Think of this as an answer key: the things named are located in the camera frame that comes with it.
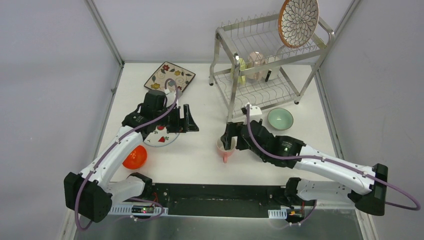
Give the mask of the pink cup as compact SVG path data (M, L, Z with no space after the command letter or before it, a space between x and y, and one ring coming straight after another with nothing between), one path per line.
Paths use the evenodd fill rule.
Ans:
M225 146L221 139L219 138L216 142L217 151L220 154L222 161L224 164L228 162L228 158L233 154L236 149L237 138L232 137L230 142L230 148L228 150L225 149Z

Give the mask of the white ribbed mug black handle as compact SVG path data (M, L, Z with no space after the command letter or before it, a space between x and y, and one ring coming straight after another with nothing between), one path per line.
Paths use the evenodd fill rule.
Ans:
M278 56L269 56L267 58L266 62L269 64L269 63L273 63L273 62L276 62L276 61L279 61L279 60L281 60L281 58L278 57ZM275 66L275 67L269 68L268 71L266 72L266 75L264 76L264 81L268 82L270 80L276 79L278 77L279 73L280 73L280 66Z

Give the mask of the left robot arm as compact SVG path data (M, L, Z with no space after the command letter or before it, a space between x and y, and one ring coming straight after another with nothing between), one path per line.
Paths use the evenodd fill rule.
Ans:
M111 208L130 198L147 202L152 198L151 178L132 173L126 179L112 183L111 179L130 153L158 127L167 133L198 132L189 104L178 104L181 91L174 93L168 103L168 94L149 90L136 110L125 116L108 147L79 173L69 172L63 180L65 205L74 211L75 222L79 216L99 223Z

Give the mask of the brown rim petal pattern plate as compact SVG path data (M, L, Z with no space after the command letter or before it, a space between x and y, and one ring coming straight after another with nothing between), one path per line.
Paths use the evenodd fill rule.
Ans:
M315 33L319 22L317 0L286 0L278 16L278 35L291 49L305 45Z

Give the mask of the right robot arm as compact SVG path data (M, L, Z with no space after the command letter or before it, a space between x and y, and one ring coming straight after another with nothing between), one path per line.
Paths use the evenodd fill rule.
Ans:
M273 135L262 121L228 122L218 143L226 151L250 150L264 163L311 172L329 179L311 181L291 177L284 190L290 205L300 201L326 200L352 203L367 214L385 214L388 167L366 166L332 158L303 141L288 135Z

